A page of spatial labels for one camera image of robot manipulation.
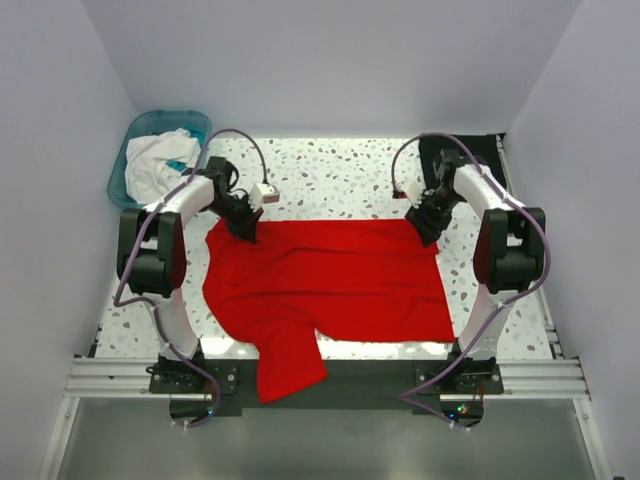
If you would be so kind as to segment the red t shirt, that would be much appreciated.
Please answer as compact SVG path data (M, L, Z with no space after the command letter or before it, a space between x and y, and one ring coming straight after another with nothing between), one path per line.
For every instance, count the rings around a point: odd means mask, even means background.
M203 297L233 339L259 352L270 403L325 380L317 334L339 341L450 343L436 261L403 219L268 221L258 240L217 224L206 237Z

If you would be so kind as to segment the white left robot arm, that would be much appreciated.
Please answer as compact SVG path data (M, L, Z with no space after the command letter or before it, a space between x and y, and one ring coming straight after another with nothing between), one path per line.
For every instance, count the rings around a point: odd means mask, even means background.
M169 193L120 216L116 271L116 307L141 303L147 307L159 342L159 356L168 361L193 362L200 340L188 318L182 285L187 273L184 230L196 214L211 211L235 238L257 241L257 224L267 203L279 191L261 181L241 195L234 193L235 166L211 157L203 169L192 171Z

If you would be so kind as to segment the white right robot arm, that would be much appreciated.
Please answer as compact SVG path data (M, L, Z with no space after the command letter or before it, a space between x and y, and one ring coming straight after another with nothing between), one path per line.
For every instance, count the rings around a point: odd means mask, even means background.
M516 200L489 166L454 149L444 149L424 163L423 175L426 186L412 181L404 196L410 201L405 218L424 246L440 239L460 203L480 220L473 254L478 291L456 346L464 356L488 360L497 355L513 304L543 276L546 215Z

